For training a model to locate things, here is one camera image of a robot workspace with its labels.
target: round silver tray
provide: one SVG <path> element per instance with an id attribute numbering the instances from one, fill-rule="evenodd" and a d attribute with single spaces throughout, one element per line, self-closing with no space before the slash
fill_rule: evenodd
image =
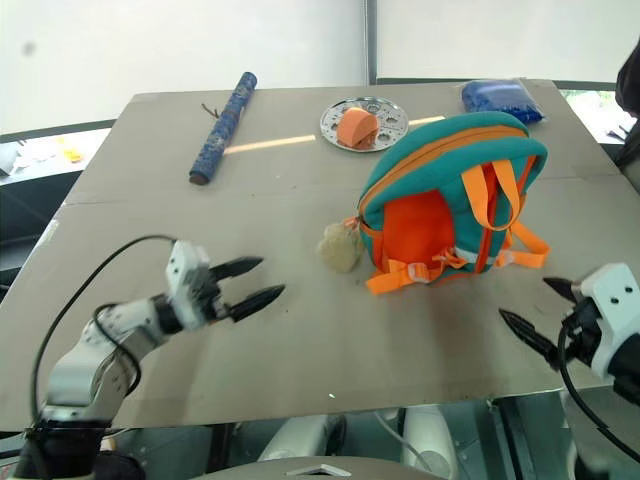
<path id="1" fill-rule="evenodd" d="M 362 108 L 378 117 L 378 136 L 368 150 L 356 150 L 338 143 L 338 124 L 344 112 L 351 107 Z M 324 138 L 340 148 L 359 153 L 377 152 L 389 148 L 404 137 L 408 129 L 409 119 L 404 110 L 391 100 L 381 97 L 345 98 L 327 108 L 320 117 L 320 131 Z"/>

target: table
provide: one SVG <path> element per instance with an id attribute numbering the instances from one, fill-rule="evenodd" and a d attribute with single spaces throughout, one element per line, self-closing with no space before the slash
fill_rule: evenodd
<path id="1" fill-rule="evenodd" d="M 150 232 L 201 244 L 214 263 L 239 255 L 265 257 L 255 271 L 223 284 L 228 301 L 271 284 L 284 282 L 287 289 L 274 304 L 239 324 L 225 321 L 180 334 L 148 356 L 142 384 L 125 401 L 118 426 L 208 424 L 560 387 L 559 376 L 515 339 L 497 308 L 518 311 L 554 336 L 567 304 L 542 283 L 544 275 L 577 277 L 613 260 L 624 260 L 640 272 L 640 225 L 628 220 L 638 217 L 640 198 L 623 176 L 612 174 L 569 107 L 552 101 L 546 82 L 532 84 L 534 91 L 538 87 L 536 99 L 552 114 L 535 135 L 555 155 L 545 178 L 532 187 L 522 219 L 554 248 L 545 268 L 509 267 L 379 297 L 363 285 L 373 271 L 368 259 L 351 274 L 340 275 L 314 254 L 324 227 L 353 213 L 374 158 L 343 152 L 320 139 L 254 150 L 225 158 L 215 181 L 198 188 L 187 183 L 186 170 L 210 127 L 206 117 L 200 120 L 199 102 L 224 95 L 138 98 L 116 123 L 0 306 L 0 365 L 11 365 L 0 372 L 0 429 L 21 429 L 28 423 L 29 370 L 55 312 L 111 251 Z M 406 95 L 401 103 L 411 118 L 456 109 L 434 95 L 440 90 L 445 97 L 450 85 L 423 88 L 362 90 L 396 101 Z M 427 109 L 425 101 L 419 109 L 407 92 L 428 92 L 434 107 Z M 356 93 L 256 92 L 235 144 L 317 134 L 311 115 L 304 120 L 308 112 L 303 110 L 301 120 L 294 121 L 301 104 L 316 108 Z M 192 106 L 188 113 L 183 103 Z M 287 119 L 282 127 L 264 113 L 273 104 L 274 118 Z M 146 122 L 141 121 L 144 111 Z M 560 132 L 554 133 L 552 122 Z M 167 123 L 182 127 L 171 133 Z M 139 136 L 123 125 L 137 125 Z M 201 135 L 195 138 L 192 129 Z M 152 136 L 146 152 L 137 150 L 142 139 Z M 127 149 L 129 157 L 118 156 Z M 142 174 L 146 181 L 136 184 Z M 127 255 L 96 279 L 54 335 L 41 391 L 53 362 L 75 343 L 96 305 L 165 290 L 166 245 L 149 242 Z M 575 379 L 583 386 L 600 383 L 580 366 Z"/>

